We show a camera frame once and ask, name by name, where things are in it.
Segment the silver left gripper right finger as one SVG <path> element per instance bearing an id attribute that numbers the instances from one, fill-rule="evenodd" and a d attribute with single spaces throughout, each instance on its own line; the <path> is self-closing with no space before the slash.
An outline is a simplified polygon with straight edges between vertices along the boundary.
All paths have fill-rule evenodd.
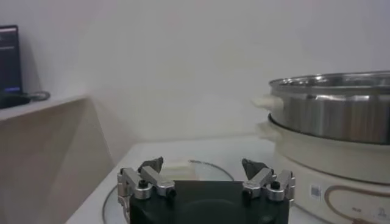
<path id="1" fill-rule="evenodd" d="M 242 159 L 241 164 L 247 181 L 243 182 L 242 196 L 246 203 L 265 194 L 270 201 L 281 202 L 284 199 L 294 203 L 296 178 L 289 170 L 282 170 L 278 175 L 265 163 Z"/>

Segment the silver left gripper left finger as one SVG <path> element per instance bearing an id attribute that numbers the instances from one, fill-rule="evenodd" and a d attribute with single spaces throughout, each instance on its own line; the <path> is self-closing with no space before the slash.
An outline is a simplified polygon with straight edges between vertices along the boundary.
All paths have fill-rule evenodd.
<path id="1" fill-rule="evenodd" d="M 121 168 L 117 174 L 118 202 L 124 213 L 130 212 L 130 198 L 148 200 L 155 189 L 157 195 L 165 199 L 176 196 L 175 182 L 162 175 L 163 158 L 144 161 L 137 170 L 131 167 Z"/>

